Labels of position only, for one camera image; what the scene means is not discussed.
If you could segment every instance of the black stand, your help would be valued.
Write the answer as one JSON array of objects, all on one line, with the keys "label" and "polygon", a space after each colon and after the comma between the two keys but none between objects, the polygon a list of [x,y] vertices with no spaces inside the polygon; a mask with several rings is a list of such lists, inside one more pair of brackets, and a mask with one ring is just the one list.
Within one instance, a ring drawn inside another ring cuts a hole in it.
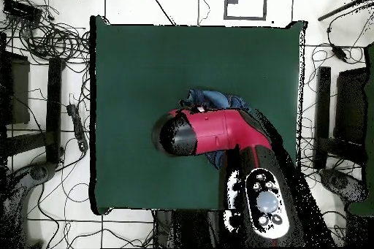
[{"label": "black stand", "polygon": [[[6,122],[12,122],[9,121],[11,114],[8,106],[14,95],[9,91],[12,88],[9,84],[13,81],[12,64],[5,50],[6,36],[0,35],[0,247],[30,248],[25,230],[29,193],[54,176],[60,157],[64,154],[60,130],[61,74],[65,64],[60,58],[49,60],[46,132],[7,137]],[[47,158],[45,163],[25,166],[9,173],[7,157],[43,146]]]},{"label": "black stand", "polygon": [[337,9],[334,9],[332,12],[329,12],[329,13],[327,13],[327,14],[321,16],[321,17],[318,19],[318,21],[323,21],[323,20],[325,20],[325,19],[327,19],[327,18],[330,18],[331,16],[333,16],[333,15],[339,13],[339,12],[342,12],[343,10],[346,10],[346,9],[348,9],[348,8],[351,8],[351,7],[355,6],[355,5],[358,5],[358,4],[361,4],[361,3],[364,3],[364,2],[366,2],[366,1],[368,1],[368,0],[354,0],[354,1],[351,2],[351,3],[348,3],[348,4],[346,4],[346,5],[343,5],[342,7],[339,7],[339,8],[337,8]]}]

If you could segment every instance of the round button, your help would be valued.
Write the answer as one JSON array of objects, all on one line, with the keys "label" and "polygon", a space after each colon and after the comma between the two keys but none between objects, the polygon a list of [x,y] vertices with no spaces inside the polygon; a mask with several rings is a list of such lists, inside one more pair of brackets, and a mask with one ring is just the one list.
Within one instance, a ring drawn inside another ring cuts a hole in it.
[{"label": "round button", "polygon": [[261,192],[257,196],[257,207],[261,212],[270,213],[278,209],[278,199],[270,191]]},{"label": "round button", "polygon": [[265,175],[264,174],[258,174],[256,175],[257,180],[265,180]]},{"label": "round button", "polygon": [[265,187],[271,189],[274,185],[271,182],[265,183]]},{"label": "round button", "polygon": [[260,226],[266,226],[268,222],[269,222],[269,219],[267,218],[267,216],[262,216],[259,219]]},{"label": "round button", "polygon": [[273,215],[272,222],[274,224],[282,224],[282,218],[279,215]]},{"label": "round button", "polygon": [[261,189],[260,184],[259,184],[259,183],[255,183],[255,184],[253,185],[253,189],[254,189],[255,191],[260,191],[260,189]]}]

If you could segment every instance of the green table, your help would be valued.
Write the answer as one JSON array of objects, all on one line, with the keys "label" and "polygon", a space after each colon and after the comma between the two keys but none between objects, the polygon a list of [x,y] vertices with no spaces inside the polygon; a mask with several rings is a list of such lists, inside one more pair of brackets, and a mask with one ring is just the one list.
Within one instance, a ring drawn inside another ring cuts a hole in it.
[{"label": "green table", "polygon": [[150,140],[155,121],[190,88],[242,96],[272,121],[296,161],[303,22],[110,26],[97,17],[95,27],[97,207],[222,208],[218,172],[204,156],[169,158]]}]

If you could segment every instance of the black cable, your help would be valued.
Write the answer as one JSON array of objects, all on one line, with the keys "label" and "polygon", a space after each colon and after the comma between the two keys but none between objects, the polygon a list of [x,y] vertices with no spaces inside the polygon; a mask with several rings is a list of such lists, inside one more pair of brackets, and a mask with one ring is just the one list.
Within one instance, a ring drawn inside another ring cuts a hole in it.
[{"label": "black cable", "polygon": [[208,10],[207,15],[205,16],[205,18],[201,19],[201,20],[197,23],[198,26],[200,26],[200,23],[201,23],[203,20],[207,19],[207,16],[209,16],[209,14],[210,14],[210,5],[209,5],[205,0],[203,0],[203,1],[204,1],[204,3],[206,3],[207,8],[208,8],[209,10]]},{"label": "black cable", "polygon": [[172,22],[172,20],[169,18],[169,16],[167,15],[167,13],[164,11],[164,9],[162,8],[162,6],[160,5],[160,2],[158,0],[155,0],[156,3],[160,6],[162,12],[164,13],[165,16],[167,16],[167,19],[169,20],[169,22],[175,26],[175,23]]},{"label": "black cable", "polygon": [[[351,10],[350,12],[346,12],[342,15],[339,15],[337,16],[336,18],[334,18],[331,23],[329,24],[329,27],[327,28],[327,39],[329,40],[329,44],[330,46],[332,47],[332,51],[334,52],[334,54],[342,61],[344,61],[345,63],[347,64],[356,64],[356,63],[365,63],[365,62],[361,62],[361,59],[363,57],[363,51],[362,51],[362,48],[360,48],[361,50],[361,57],[359,60],[356,60],[355,58],[353,58],[352,56],[352,50],[353,48],[355,47],[356,43],[359,41],[359,38],[361,37],[361,35],[364,33],[364,30],[366,28],[366,25],[369,23],[370,19],[374,16],[374,12],[371,14],[371,16],[367,19],[366,23],[364,24],[364,27],[362,28],[359,36],[357,37],[356,41],[354,42],[354,44],[350,47],[350,50],[343,50],[342,47],[339,47],[339,46],[336,46],[334,45],[332,42],[331,42],[331,39],[330,39],[330,33],[331,33],[331,25],[339,18],[343,17],[343,16],[346,16],[348,14],[351,14],[352,12],[358,12],[359,9],[364,9],[364,8],[367,8],[367,7],[371,7],[373,6],[374,3],[369,3],[369,4],[366,4],[366,5],[363,5],[363,6],[360,6],[360,7],[357,7],[353,10]],[[349,54],[349,58],[347,58],[347,55],[345,53],[345,51],[348,51],[348,54]],[[355,62],[348,62],[347,60],[349,59],[352,59],[354,60]]]},{"label": "black cable", "polygon": [[[336,210],[327,210],[326,212],[323,212],[323,213],[322,213],[322,217],[325,216],[326,214],[329,214],[329,213],[333,213],[333,214],[339,215],[339,216],[342,217],[344,220],[347,220],[346,216],[344,216],[341,212],[338,212],[338,211],[336,211]],[[344,235],[343,228],[341,228],[340,226],[338,226],[338,225],[335,224],[335,225],[334,225],[334,230],[335,230],[336,233],[334,233],[334,232],[330,229],[331,233],[334,234],[334,235],[335,235],[337,238],[339,238],[340,240],[342,240],[342,241],[345,242],[345,241],[346,241],[346,236]]]},{"label": "black cable", "polygon": [[43,210],[42,208],[40,207],[40,199],[42,198],[43,196],[43,193],[44,193],[44,183],[42,184],[42,192],[38,198],[38,203],[37,203],[37,206],[39,208],[39,211],[45,216],[45,217],[48,217],[49,219],[51,219],[52,221],[56,222],[57,224],[57,230],[56,232],[53,234],[53,236],[50,238],[50,241],[48,242],[47,244],[47,249],[50,247],[50,243],[52,242],[52,240],[55,238],[55,236],[57,235],[57,232],[58,230],[60,229],[60,223],[58,223],[58,221],[56,221],[54,218],[50,217],[49,215],[47,215]]}]

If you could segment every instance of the floor tile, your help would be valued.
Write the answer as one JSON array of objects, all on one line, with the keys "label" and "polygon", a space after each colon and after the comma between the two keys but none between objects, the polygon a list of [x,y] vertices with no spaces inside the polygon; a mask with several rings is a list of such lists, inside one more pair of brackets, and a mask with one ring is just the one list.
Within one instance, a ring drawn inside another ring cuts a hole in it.
[{"label": "floor tile", "polygon": [[104,216],[105,221],[147,221],[152,222],[150,210],[122,210],[114,209]]},{"label": "floor tile", "polygon": [[141,246],[152,235],[153,224],[104,222],[104,228],[115,235],[109,231],[104,232],[103,248],[135,248],[134,246]]},{"label": "floor tile", "polygon": [[[197,0],[158,0],[178,25],[195,25]],[[170,25],[155,0],[107,0],[106,17],[111,24]]]}]

